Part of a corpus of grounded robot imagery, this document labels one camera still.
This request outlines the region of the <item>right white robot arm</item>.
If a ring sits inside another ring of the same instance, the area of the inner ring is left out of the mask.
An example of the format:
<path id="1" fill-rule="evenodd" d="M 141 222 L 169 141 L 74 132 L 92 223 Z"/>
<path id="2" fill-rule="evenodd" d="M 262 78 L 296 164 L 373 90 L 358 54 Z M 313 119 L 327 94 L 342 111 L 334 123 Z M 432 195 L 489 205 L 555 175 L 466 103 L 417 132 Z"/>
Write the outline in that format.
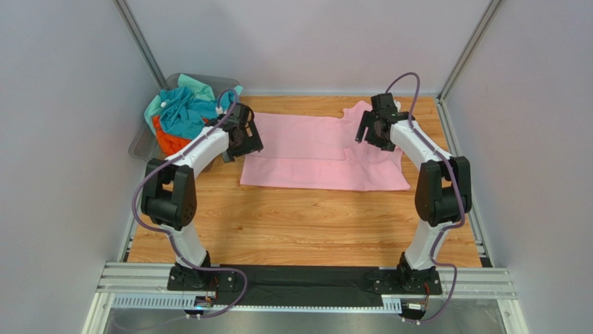
<path id="1" fill-rule="evenodd" d="M 464 225 L 472 207 L 468 159 L 440 148 L 390 93 L 371 98 L 356 133 L 356 142 L 362 141 L 385 151 L 399 148 L 418 169 L 414 204 L 420 221 L 398 268 L 407 276 L 435 270 L 445 237 Z"/>

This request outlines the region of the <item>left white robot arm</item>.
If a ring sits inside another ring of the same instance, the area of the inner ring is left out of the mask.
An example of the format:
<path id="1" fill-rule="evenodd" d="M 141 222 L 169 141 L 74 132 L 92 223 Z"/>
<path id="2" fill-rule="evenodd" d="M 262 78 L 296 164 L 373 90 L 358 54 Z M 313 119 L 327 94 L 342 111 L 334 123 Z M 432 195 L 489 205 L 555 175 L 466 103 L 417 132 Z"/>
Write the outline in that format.
<path id="1" fill-rule="evenodd" d="M 210 272 L 209 253 L 193 225 L 197 212 L 196 178 L 216 157 L 228 163 L 260 152 L 263 147 L 252 108 L 233 104 L 227 113 L 209 121 L 198 137 L 178 153 L 149 161 L 133 200 L 140 202 L 141 213 L 151 224 L 138 216 L 137 223 L 167 237 L 178 267 L 198 274 Z"/>

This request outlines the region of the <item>pink t shirt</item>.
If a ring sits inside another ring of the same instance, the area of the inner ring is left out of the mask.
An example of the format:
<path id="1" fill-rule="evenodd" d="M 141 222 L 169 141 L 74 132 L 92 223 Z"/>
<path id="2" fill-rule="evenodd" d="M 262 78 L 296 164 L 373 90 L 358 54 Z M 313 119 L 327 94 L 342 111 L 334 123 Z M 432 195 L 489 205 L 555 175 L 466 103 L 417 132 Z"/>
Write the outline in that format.
<path id="1" fill-rule="evenodd" d="M 260 152 L 246 155 L 240 183 L 291 189 L 408 191 L 402 151 L 359 144 L 356 132 L 369 103 L 341 118 L 256 113 Z"/>

